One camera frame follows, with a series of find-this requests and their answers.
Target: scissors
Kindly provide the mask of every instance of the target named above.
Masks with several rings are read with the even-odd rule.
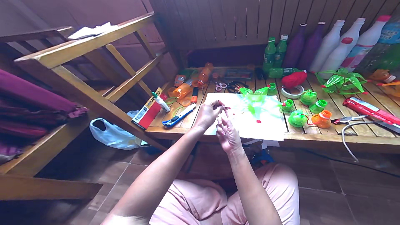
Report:
[[[225,83],[216,84],[215,91],[220,92],[222,89],[225,89],[228,85]]]
[[[239,93],[240,88],[249,88],[249,86],[245,85],[244,83],[242,83],[240,81],[232,81],[232,82],[228,83],[228,86],[226,89],[228,90],[229,93],[237,94],[237,93]]]

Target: wire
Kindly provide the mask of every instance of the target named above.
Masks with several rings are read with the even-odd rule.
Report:
[[[341,163],[347,163],[347,164],[355,165],[355,166],[359,166],[359,167],[364,167],[364,168],[367,168],[367,169],[375,170],[375,171],[377,171],[377,172],[385,173],[385,174],[388,174],[388,175],[390,175],[390,176],[394,176],[394,177],[400,178],[400,175],[397,175],[397,174],[388,173],[388,172],[385,172],[385,171],[382,171],[382,170],[379,170],[379,169],[367,167],[367,166],[360,165],[360,164],[349,163],[349,162],[342,161],[342,160],[339,160],[339,159],[333,159],[333,158],[331,158],[331,157],[328,157],[328,156],[326,156],[326,155],[321,155],[321,154],[315,153],[315,152],[310,151],[310,150],[308,150],[308,149],[300,149],[300,150],[305,151],[305,152],[310,153],[310,154],[313,154],[313,155],[316,155],[316,156],[319,156],[319,157],[322,157],[322,158],[325,158],[325,159],[332,160],[332,161],[341,162]]]
[[[354,156],[354,154],[351,152],[350,148],[349,148],[349,147],[347,146],[347,144],[346,144],[346,141],[344,141],[344,132],[345,132],[345,130],[346,130],[347,128],[350,128],[350,127],[352,127],[352,126],[354,126],[354,125],[366,124],[366,123],[374,123],[374,122],[373,122],[373,121],[363,121],[363,122],[358,122],[358,123],[352,123],[352,124],[349,124],[349,125],[343,127],[343,129],[342,129],[342,142],[343,142],[344,146],[346,147],[347,151],[350,153],[350,155],[353,157],[353,159],[355,159],[355,161],[356,161],[357,163],[359,162],[358,159],[357,159],[357,158]]]

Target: wooden slat wall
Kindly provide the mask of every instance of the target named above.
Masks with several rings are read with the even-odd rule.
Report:
[[[400,0],[149,1],[178,50],[266,44],[270,36],[294,35],[300,23],[308,24],[310,34],[319,21],[328,32],[336,20],[346,20],[344,33],[356,18],[366,17],[362,33],[379,15],[400,11]]]

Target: green plastic bottle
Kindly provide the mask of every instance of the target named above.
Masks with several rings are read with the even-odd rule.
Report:
[[[299,70],[297,68],[292,68],[292,67],[287,67],[287,68],[271,68],[269,70],[269,77],[270,78],[282,78],[284,76],[289,76],[294,72],[300,72],[304,71],[307,72],[306,70]]]
[[[286,41],[288,40],[288,35],[287,34],[282,34],[280,36],[280,42],[276,46],[276,53],[275,53],[275,60],[274,60],[274,67],[281,67],[283,58],[285,57],[286,54]]]
[[[307,123],[307,114],[298,109],[290,114],[288,122],[294,127],[302,127]]]
[[[264,51],[264,64],[262,66],[264,73],[268,74],[269,69],[272,68],[272,66],[274,64],[275,53],[276,53],[275,38],[270,37],[268,39],[268,45]]]

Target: red bottle cap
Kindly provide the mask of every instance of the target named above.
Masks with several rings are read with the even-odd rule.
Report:
[[[342,43],[343,43],[343,44],[350,44],[351,42],[353,42],[353,39],[352,39],[352,38],[344,38],[344,39],[342,40]]]
[[[381,15],[376,19],[376,21],[387,22],[387,21],[389,21],[390,17],[391,16],[389,16],[389,15]]]

